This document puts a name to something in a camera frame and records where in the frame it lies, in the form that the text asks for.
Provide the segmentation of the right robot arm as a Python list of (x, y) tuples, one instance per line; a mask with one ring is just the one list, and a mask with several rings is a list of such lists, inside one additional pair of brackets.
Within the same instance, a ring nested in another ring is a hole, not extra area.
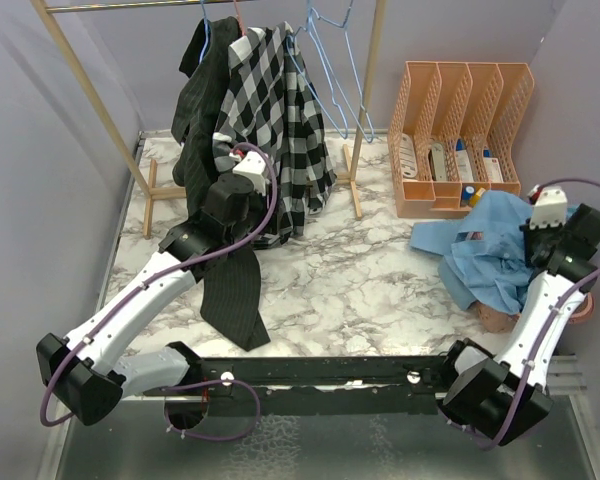
[(591, 261), (600, 243), (600, 211), (579, 205), (565, 221), (520, 227), (534, 272), (524, 308), (497, 355), (466, 339), (439, 367), (448, 389), (439, 401), (448, 421), (497, 446), (524, 435), (549, 414), (548, 367), (571, 315), (600, 274)]

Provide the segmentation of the light blue shirt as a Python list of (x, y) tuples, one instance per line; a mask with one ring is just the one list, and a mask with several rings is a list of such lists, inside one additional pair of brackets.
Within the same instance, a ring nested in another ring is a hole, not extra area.
[(479, 302), (518, 315), (533, 273), (526, 264), (521, 227), (533, 213), (521, 198), (490, 190), (460, 220), (415, 224), (410, 247), (441, 257), (438, 273), (461, 309)]

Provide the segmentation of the blue wire hanger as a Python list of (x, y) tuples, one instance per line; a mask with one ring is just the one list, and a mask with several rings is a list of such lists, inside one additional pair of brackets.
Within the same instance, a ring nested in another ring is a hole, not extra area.
[(312, 6), (307, 26), (327, 82), (329, 121), (342, 138), (346, 139), (354, 128), (358, 139), (371, 144), (376, 131), (350, 30), (354, 4), (354, 1), (346, 1), (339, 19), (329, 18)]
[(285, 47), (292, 65), (310, 86), (325, 121), (343, 139), (349, 137), (348, 119), (343, 104), (347, 102), (347, 98), (321, 38), (321, 31), (335, 29), (346, 33), (350, 13), (351, 6), (348, 6), (341, 20), (332, 19), (321, 13), (314, 1), (305, 1), (303, 22), (285, 38)]

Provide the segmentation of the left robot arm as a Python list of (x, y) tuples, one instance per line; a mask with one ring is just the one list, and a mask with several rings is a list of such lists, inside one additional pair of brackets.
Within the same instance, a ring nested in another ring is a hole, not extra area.
[(261, 272), (252, 248), (271, 217), (276, 186), (264, 178), (225, 173), (208, 189), (201, 209), (172, 227), (141, 272), (89, 320), (36, 346), (45, 387), (40, 420), (59, 400), (83, 425), (93, 425), (129, 396), (156, 389), (194, 392), (204, 376), (200, 359), (181, 342), (125, 356), (126, 348), (173, 300), (204, 288), (201, 316), (245, 351), (270, 340), (259, 311)]

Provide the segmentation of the pink wire hanger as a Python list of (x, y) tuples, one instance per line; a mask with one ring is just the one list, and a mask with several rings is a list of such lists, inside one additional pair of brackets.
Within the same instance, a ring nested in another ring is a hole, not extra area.
[(243, 21), (242, 15), (241, 15), (239, 1), (238, 0), (233, 0), (232, 3), (233, 3), (233, 6), (234, 6), (234, 9), (235, 9), (235, 16), (236, 16), (236, 19), (237, 19), (238, 24), (239, 24), (241, 35), (242, 36), (246, 36), (247, 29), (246, 29), (245, 23)]

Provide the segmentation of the grey plaid shirt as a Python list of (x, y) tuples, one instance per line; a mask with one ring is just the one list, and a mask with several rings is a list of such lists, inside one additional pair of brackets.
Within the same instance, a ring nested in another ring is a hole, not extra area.
[(248, 142), (274, 163), (276, 213), (254, 241), (258, 249), (286, 243), (304, 232), (306, 217), (321, 212), (336, 183), (325, 143), (322, 109), (312, 93), (304, 59), (288, 48), (292, 27), (249, 28), (228, 47), (229, 84), (212, 137), (217, 168), (234, 145)]

